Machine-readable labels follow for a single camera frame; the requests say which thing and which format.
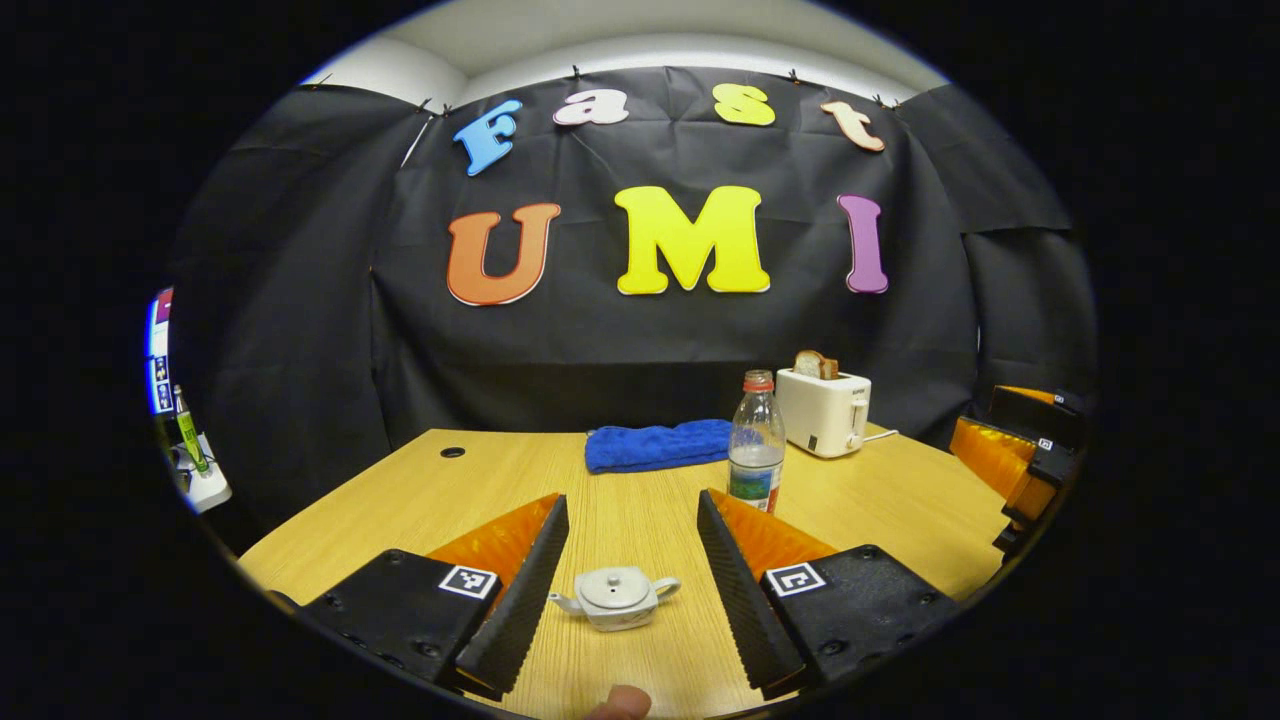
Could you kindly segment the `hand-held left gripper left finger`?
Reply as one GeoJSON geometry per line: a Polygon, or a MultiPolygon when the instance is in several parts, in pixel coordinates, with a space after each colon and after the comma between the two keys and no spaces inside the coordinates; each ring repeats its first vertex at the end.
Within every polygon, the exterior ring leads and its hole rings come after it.
{"type": "Polygon", "coordinates": [[[300,616],[419,680],[500,700],[529,653],[568,530],[566,497],[552,493],[430,553],[385,550],[300,616]]]}

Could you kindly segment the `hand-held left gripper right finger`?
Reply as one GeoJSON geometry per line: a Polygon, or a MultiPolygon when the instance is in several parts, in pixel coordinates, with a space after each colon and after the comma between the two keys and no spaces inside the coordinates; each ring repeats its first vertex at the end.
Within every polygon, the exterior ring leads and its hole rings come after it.
{"type": "Polygon", "coordinates": [[[850,680],[959,603],[876,544],[836,550],[718,489],[698,532],[750,687],[767,700],[850,680]]]}

